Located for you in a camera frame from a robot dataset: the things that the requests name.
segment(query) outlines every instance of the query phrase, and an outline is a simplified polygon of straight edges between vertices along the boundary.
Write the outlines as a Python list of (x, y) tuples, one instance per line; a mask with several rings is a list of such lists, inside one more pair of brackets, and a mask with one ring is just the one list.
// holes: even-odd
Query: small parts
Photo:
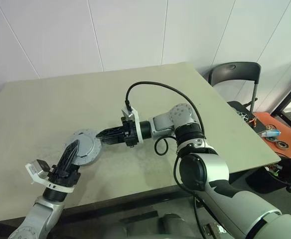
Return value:
[(273, 124), (268, 124), (268, 125), (266, 126), (266, 129), (267, 129), (267, 130), (275, 130), (275, 129), (276, 129), (276, 126), (273, 125)]
[(251, 119), (251, 120), (249, 121), (249, 123), (250, 123), (251, 125), (253, 125), (253, 127), (256, 127), (256, 120), (257, 120), (257, 118), (254, 117), (253, 119)]
[(272, 173), (274, 176), (278, 177), (279, 172), (283, 169), (283, 167), (279, 164), (272, 164), (265, 166), (266, 171)]
[(203, 226), (205, 233), (213, 239), (221, 239), (221, 234), (226, 234), (226, 230), (217, 223), (208, 223)]
[(244, 113), (244, 112), (239, 112), (237, 111), (237, 114), (242, 118), (242, 120), (244, 120), (245, 122), (247, 122), (249, 120), (249, 116)]
[(266, 137), (277, 137), (281, 135), (281, 132), (278, 129), (266, 130), (259, 134), (262, 138)]
[(285, 143), (284, 141), (276, 141), (275, 145), (277, 148), (279, 148), (281, 150), (287, 150), (289, 148), (289, 145), (287, 143)]
[(276, 142), (276, 141), (278, 141), (277, 140), (277, 137), (266, 137), (265, 138), (267, 141), (269, 141), (269, 142)]

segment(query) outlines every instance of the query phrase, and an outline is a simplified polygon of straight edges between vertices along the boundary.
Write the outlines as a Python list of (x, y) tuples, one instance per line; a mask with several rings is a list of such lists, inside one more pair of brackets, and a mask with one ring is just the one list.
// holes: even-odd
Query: black chair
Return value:
[(210, 73), (208, 82), (211, 86), (224, 81), (246, 80), (254, 81), (254, 89), (251, 102), (244, 104), (244, 107), (251, 105), (250, 112), (253, 112), (256, 100), (256, 91), (260, 79), (261, 66), (256, 62), (229, 62), (214, 67)]
[[(239, 115), (244, 119), (245, 122), (249, 122), (254, 119), (253, 108), (254, 103), (257, 100), (256, 91), (259, 83), (261, 73), (261, 66), (255, 62), (229, 62), (225, 64), (218, 65), (214, 67), (210, 73), (208, 82), (211, 86), (215, 86), (216, 84), (224, 81), (230, 80), (246, 80), (246, 81), (254, 81), (254, 89), (252, 93), (252, 100), (246, 104), (241, 104), (238, 101), (230, 101), (228, 104), (236, 109)], [(250, 111), (246, 109), (247, 106), (251, 105)], [(256, 126), (254, 124), (250, 124), (253, 130), (256, 133), (261, 133), (266, 130), (266, 127), (257, 120)]]

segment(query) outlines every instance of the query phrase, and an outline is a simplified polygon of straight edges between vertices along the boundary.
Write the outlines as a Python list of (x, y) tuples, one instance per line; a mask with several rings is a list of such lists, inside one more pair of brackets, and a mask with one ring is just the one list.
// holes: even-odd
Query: round metal disc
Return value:
[(273, 136), (273, 137), (266, 137), (265, 138), (267, 141), (269, 142), (276, 142), (277, 141), (277, 137)]
[(284, 141), (276, 141), (276, 147), (282, 150), (287, 150), (289, 145), (285, 143)]
[(96, 133), (91, 129), (81, 129), (67, 141), (65, 147), (75, 140), (79, 140), (77, 157), (73, 164), (87, 165), (95, 161), (101, 151), (101, 141), (96, 138)]
[(242, 118), (242, 120), (244, 120), (245, 122), (247, 122), (249, 120), (249, 116), (244, 113), (244, 112), (239, 112), (239, 116)]

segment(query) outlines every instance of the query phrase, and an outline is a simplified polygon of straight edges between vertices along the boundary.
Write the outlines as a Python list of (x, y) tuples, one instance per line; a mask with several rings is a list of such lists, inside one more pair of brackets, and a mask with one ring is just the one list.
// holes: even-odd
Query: chair backrest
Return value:
[(211, 86), (229, 80), (254, 81), (254, 84), (258, 84), (260, 72), (261, 66), (256, 62), (229, 62), (214, 67), (208, 82)]

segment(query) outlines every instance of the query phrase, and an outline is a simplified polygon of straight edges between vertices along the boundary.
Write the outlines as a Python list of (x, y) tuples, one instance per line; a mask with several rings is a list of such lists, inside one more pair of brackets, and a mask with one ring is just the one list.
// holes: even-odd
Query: white bracket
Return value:
[(122, 109), (122, 113), (128, 120), (133, 120), (136, 124), (136, 131), (139, 143), (143, 143), (144, 139), (142, 138), (141, 127), (140, 127), (140, 119), (138, 111), (136, 111), (133, 107), (131, 107), (132, 111), (128, 111), (127, 107)]
[(64, 186), (60, 186), (52, 182), (49, 182), (48, 177), (40, 178), (38, 175), (39, 172), (37, 171), (36, 167), (32, 163), (26, 164), (25, 167), (34, 182), (40, 183), (47, 188), (50, 188), (55, 191), (63, 192), (63, 193), (72, 193), (75, 189), (75, 187), (64, 187)]

